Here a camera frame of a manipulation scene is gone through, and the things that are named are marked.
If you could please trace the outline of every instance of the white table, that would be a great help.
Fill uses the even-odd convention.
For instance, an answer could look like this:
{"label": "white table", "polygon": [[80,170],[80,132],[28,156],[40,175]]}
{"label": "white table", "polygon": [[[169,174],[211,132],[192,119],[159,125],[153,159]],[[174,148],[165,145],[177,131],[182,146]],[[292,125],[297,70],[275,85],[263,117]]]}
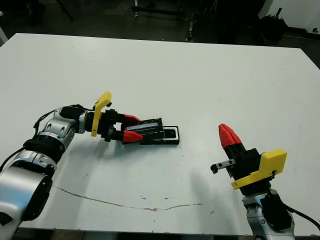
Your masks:
{"label": "white table", "polygon": [[[227,172],[218,125],[245,147],[283,148],[272,181],[282,200],[320,218],[320,71],[280,47],[16,34],[0,48],[0,159],[33,135],[43,113],[91,107],[105,91],[113,108],[178,125],[178,146],[122,146],[77,135],[58,164],[41,216],[23,227],[250,235]],[[295,234],[319,234],[294,216]]]}

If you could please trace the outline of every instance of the robotic arm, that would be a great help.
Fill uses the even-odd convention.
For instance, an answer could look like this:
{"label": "robotic arm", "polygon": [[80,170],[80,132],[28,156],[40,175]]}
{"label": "robotic arm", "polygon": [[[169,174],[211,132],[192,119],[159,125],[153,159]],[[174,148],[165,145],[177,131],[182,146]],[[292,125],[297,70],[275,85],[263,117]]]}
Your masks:
{"label": "robotic arm", "polygon": [[52,187],[52,176],[63,153],[75,134],[91,132],[101,135],[106,142],[139,142],[143,136],[134,131],[118,131],[114,124],[134,124],[135,116],[119,114],[110,109],[111,94],[98,99],[94,109],[80,105],[61,107],[53,111],[44,129],[27,140],[18,155],[0,172],[0,240],[10,240],[23,221],[36,219],[42,212]]}
{"label": "robotic arm", "polygon": [[213,174],[226,168],[234,178],[233,189],[240,189],[246,217],[254,240],[294,240],[296,213],[311,221],[320,229],[319,223],[305,214],[285,205],[270,181],[282,173],[287,153],[282,149],[259,154],[257,149],[245,149],[240,138],[225,124],[219,126],[222,148],[229,160],[211,166]]}

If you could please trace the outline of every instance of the crack on table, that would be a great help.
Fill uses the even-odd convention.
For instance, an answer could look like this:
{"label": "crack on table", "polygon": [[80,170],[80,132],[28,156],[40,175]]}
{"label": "crack on table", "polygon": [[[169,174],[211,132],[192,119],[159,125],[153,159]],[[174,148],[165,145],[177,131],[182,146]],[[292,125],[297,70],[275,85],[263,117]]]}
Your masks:
{"label": "crack on table", "polygon": [[167,211],[167,210],[171,210],[171,209],[175,209],[175,208],[181,208],[181,207],[189,207],[189,206],[196,206],[196,205],[203,205],[203,203],[192,203],[192,204],[182,204],[182,205],[176,205],[176,206],[172,206],[172,207],[168,207],[168,208],[149,208],[149,207],[145,207],[145,208],[142,208],[142,207],[135,207],[135,206],[125,206],[125,205],[121,205],[121,204],[118,204],[118,203],[114,203],[114,202],[110,202],[110,201],[103,201],[103,200],[99,200],[99,199],[95,199],[95,198],[91,198],[91,197],[88,197],[88,196],[82,196],[82,195],[79,195],[79,194],[76,194],[76,193],[73,193],[73,192],[70,192],[70,191],[67,191],[61,187],[58,187],[58,186],[55,186],[53,185],[55,188],[67,193],[67,194],[70,194],[72,196],[75,196],[75,197],[78,197],[78,198],[82,198],[82,199],[88,199],[88,200],[91,200],[91,201],[95,201],[95,202],[99,202],[99,203],[103,203],[103,204],[110,204],[110,205],[114,205],[114,206],[118,206],[118,207],[123,207],[123,208],[128,208],[128,209],[137,209],[137,210],[147,210],[147,211],[152,211],[152,212],[157,212],[158,210],[160,211]]}

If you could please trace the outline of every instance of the yellow gripper bracket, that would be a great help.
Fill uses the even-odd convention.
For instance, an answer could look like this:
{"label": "yellow gripper bracket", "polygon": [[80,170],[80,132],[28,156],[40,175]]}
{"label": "yellow gripper bracket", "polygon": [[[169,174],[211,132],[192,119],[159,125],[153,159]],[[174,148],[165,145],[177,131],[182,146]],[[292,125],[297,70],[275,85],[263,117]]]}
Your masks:
{"label": "yellow gripper bracket", "polygon": [[232,183],[233,189],[239,189],[246,185],[258,182],[280,174],[284,170],[287,153],[282,149],[265,152],[261,155],[259,170],[249,176],[240,178]]}
{"label": "yellow gripper bracket", "polygon": [[91,136],[96,137],[98,132],[99,120],[101,118],[101,109],[111,103],[111,93],[106,91],[95,103],[94,116],[92,122]]}

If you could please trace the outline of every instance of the black device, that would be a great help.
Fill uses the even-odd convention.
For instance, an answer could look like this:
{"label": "black device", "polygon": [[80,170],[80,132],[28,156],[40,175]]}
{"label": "black device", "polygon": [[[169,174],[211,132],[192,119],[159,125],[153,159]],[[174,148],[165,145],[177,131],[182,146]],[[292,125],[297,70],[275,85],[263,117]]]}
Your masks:
{"label": "black device", "polygon": [[139,121],[136,124],[122,124],[121,129],[143,136],[141,145],[178,145],[180,142],[177,126],[163,126],[161,118]]}

